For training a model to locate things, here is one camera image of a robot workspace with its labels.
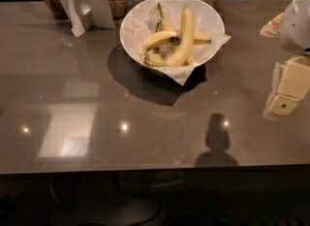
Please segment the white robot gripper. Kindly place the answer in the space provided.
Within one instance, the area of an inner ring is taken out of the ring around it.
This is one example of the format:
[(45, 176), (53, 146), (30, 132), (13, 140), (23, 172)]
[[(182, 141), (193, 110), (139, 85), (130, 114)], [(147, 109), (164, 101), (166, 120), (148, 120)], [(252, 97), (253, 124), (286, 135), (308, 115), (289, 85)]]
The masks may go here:
[(310, 0), (293, 0), (284, 13), (269, 21), (260, 31), (263, 37), (280, 37), (280, 46), (300, 54), (279, 66), (279, 82), (274, 84), (269, 110), (288, 115), (310, 91)]

